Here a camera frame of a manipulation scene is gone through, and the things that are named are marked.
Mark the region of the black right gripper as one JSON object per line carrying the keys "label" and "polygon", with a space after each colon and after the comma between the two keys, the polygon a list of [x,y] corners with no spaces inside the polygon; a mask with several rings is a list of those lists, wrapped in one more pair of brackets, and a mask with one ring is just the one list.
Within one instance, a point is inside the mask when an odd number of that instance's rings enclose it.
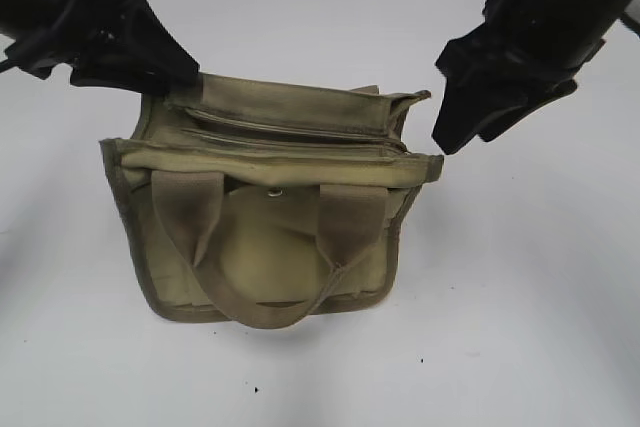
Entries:
{"label": "black right gripper", "polygon": [[487,0],[483,22],[448,41],[432,138],[453,155],[474,137],[491,142],[542,107],[573,94],[580,69],[580,0]]}

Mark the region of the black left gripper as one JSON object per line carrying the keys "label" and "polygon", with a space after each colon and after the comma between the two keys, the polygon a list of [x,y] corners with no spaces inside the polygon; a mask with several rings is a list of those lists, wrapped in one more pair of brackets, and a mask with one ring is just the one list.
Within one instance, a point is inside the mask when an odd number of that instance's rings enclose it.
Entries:
{"label": "black left gripper", "polygon": [[42,80],[67,64],[73,86],[160,95],[199,78],[147,0],[4,0],[4,35],[4,69]]}

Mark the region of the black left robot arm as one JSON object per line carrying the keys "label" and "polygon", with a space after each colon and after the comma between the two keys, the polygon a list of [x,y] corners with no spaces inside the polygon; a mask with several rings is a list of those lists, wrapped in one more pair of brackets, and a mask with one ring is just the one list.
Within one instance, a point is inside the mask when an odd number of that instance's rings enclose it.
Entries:
{"label": "black left robot arm", "polygon": [[148,0],[1,0],[1,33],[13,41],[2,71],[41,80],[66,64],[76,87],[164,95],[199,78]]}

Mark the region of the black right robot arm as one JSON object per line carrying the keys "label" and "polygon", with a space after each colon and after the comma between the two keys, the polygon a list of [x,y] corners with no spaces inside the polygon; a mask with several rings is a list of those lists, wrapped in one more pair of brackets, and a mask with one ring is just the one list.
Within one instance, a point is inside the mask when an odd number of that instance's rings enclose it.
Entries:
{"label": "black right robot arm", "polygon": [[487,0],[483,22],[436,61],[446,85],[433,140],[452,155],[574,93],[576,74],[616,21],[639,30],[636,1]]}

